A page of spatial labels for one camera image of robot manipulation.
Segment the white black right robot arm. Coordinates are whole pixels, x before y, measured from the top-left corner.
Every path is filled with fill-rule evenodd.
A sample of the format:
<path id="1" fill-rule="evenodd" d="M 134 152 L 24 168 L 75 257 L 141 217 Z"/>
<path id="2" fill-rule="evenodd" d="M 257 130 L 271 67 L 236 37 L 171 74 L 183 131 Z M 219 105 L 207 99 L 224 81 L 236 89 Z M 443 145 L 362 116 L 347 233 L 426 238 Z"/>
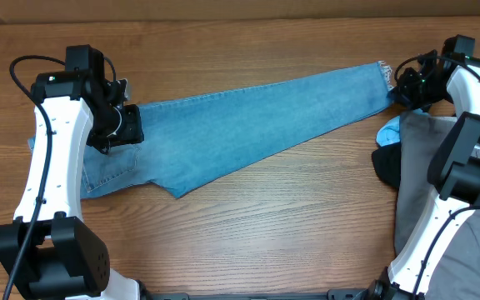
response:
<path id="1" fill-rule="evenodd" d="M 442 51 L 402 62 L 396 69 L 394 100 L 428 109 L 446 99 L 457 121 L 434 154 L 427 180 L 432 187 L 425 208 L 403 250 L 357 299 L 423 299 L 431 276 L 458 229 L 480 210 L 480 58 L 475 40 L 448 38 Z"/>

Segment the light blue denim jeans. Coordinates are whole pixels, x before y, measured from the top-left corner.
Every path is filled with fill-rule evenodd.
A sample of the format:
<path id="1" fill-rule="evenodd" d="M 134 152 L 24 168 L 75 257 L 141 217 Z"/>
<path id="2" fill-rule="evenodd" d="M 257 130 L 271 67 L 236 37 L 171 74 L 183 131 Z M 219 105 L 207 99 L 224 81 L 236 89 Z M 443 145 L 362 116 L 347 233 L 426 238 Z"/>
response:
<path id="1" fill-rule="evenodd" d="M 389 107 L 391 68 L 373 62 L 285 82 L 139 108 L 144 139 L 109 153 L 87 147 L 83 198 L 153 183 L 175 198 Z"/>

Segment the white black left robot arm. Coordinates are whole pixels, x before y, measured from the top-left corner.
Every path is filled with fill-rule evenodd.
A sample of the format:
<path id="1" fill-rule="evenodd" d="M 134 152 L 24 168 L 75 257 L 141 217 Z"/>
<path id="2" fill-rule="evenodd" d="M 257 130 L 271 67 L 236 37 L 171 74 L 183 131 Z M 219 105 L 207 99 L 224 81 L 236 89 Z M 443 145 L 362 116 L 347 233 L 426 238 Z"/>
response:
<path id="1" fill-rule="evenodd" d="M 85 225 L 81 182 L 86 148 L 108 154 L 144 134 L 125 79 L 88 45 L 70 46 L 62 71 L 39 74 L 26 89 L 36 133 L 26 188 L 12 222 L 0 225 L 7 289 L 26 299 L 147 299 L 142 282 L 110 265 L 106 244 Z"/>

